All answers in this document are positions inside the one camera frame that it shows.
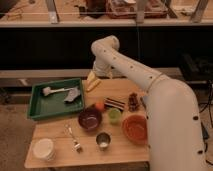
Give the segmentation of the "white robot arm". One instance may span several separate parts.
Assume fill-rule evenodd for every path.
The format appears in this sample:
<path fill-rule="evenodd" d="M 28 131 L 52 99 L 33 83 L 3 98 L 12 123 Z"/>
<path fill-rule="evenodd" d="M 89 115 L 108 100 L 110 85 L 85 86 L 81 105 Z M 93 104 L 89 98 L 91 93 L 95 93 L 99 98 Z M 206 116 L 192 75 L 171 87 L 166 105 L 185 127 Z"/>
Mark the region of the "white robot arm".
<path fill-rule="evenodd" d="M 147 93 L 146 116 L 150 171 L 208 171 L 198 101 L 184 82 L 118 52 L 117 37 L 91 45 L 93 71 L 115 68 Z"/>

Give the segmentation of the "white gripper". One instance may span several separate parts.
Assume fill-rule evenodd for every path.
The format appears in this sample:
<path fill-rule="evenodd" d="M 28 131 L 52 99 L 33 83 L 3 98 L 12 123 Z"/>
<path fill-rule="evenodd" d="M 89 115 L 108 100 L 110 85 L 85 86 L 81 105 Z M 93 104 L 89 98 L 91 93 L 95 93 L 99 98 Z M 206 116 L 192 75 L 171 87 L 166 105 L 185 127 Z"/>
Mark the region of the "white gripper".
<path fill-rule="evenodd" d="M 93 71 L 91 71 L 87 76 L 87 83 L 90 84 L 96 79 L 96 75 L 98 77 L 108 77 L 112 78 L 112 70 L 110 65 L 100 65 L 97 62 L 93 63 Z"/>

